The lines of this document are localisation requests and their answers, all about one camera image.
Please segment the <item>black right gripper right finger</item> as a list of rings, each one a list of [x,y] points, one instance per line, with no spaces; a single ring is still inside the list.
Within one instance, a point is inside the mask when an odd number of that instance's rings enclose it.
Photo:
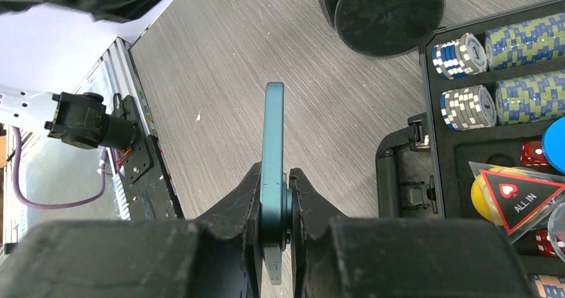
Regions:
[[[531,297],[521,262],[488,223],[350,218],[292,169],[295,297]]]

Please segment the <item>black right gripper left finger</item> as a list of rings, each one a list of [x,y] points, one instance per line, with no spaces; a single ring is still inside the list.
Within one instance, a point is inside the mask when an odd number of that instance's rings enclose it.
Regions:
[[[2,297],[259,297],[261,165],[189,220],[52,221],[22,239]]]

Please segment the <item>dark green-edged smartphone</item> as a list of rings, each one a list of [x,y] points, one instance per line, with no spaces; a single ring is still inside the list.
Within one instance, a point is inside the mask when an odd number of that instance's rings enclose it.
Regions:
[[[267,83],[261,158],[259,237],[272,285],[282,283],[282,253],[289,242],[292,197],[284,172],[284,84]]]

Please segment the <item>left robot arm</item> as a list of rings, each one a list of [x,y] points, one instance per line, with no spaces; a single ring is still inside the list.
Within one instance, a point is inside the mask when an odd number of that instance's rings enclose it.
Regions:
[[[127,23],[142,17],[162,0],[1,0],[1,13],[19,13],[36,5],[53,4],[90,14],[94,20]],[[127,149],[139,136],[139,126],[110,115],[97,93],[52,93],[1,88],[1,122],[82,149],[99,146]]]

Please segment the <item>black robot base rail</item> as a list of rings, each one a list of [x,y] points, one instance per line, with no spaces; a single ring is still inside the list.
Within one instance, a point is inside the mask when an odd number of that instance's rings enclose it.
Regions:
[[[137,109],[135,98],[124,97],[119,112],[138,130],[133,144],[121,158],[123,173],[120,178],[130,219],[182,219],[184,214],[165,166],[159,140],[145,132],[144,117]]]

